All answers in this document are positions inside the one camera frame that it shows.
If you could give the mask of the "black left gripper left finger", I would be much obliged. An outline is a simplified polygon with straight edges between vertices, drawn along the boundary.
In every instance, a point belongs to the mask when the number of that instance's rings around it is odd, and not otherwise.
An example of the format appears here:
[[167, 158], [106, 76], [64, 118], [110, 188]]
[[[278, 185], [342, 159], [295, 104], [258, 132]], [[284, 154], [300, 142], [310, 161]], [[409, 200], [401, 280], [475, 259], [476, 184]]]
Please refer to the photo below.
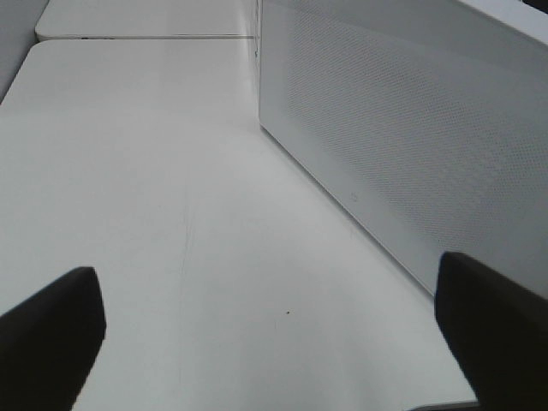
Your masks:
[[92, 267], [60, 276], [1, 317], [1, 408], [70, 410], [106, 334]]

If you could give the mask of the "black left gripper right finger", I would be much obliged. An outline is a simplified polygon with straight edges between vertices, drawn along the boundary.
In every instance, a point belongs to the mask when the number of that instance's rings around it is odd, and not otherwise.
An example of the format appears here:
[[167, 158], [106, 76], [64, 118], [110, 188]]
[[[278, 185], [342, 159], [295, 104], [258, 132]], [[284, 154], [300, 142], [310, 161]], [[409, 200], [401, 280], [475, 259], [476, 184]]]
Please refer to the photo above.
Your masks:
[[547, 300], [465, 253], [438, 267], [435, 318], [484, 410], [547, 408]]

